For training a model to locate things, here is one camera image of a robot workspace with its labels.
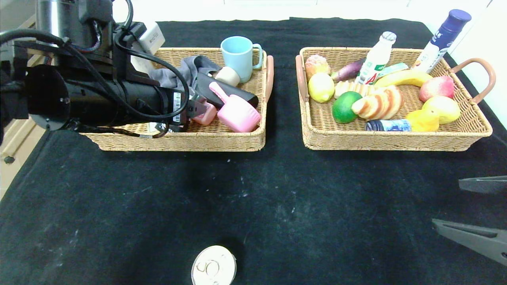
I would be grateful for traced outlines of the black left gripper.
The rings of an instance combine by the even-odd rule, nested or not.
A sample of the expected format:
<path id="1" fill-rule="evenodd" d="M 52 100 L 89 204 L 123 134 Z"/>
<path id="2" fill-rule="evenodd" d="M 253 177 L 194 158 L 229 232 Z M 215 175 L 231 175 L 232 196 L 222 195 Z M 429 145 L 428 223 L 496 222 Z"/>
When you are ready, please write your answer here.
<path id="1" fill-rule="evenodd" d="M 195 118 L 207 111 L 205 102 L 188 100 L 185 89 L 160 86 L 141 86 L 138 95 L 138 112 L 141 123 L 186 125 L 188 118 Z"/>

